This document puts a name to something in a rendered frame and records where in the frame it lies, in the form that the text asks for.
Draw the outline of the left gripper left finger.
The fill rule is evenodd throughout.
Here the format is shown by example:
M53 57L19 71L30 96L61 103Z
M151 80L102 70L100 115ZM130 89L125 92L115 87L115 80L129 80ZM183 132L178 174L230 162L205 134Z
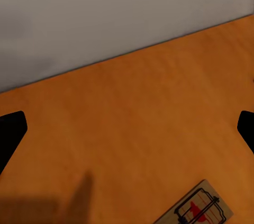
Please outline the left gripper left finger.
M28 130L23 111L0 117L0 174Z

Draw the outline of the mousetrap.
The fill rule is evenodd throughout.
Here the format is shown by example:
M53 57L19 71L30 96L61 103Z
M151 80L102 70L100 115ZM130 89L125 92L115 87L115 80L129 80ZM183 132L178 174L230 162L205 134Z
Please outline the mousetrap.
M225 224L233 214L204 179L154 224Z

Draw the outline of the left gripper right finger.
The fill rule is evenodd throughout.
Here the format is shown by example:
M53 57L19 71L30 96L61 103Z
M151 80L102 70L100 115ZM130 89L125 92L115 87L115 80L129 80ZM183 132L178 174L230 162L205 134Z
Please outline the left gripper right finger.
M237 130L244 138L254 153L254 113L242 111L237 125Z

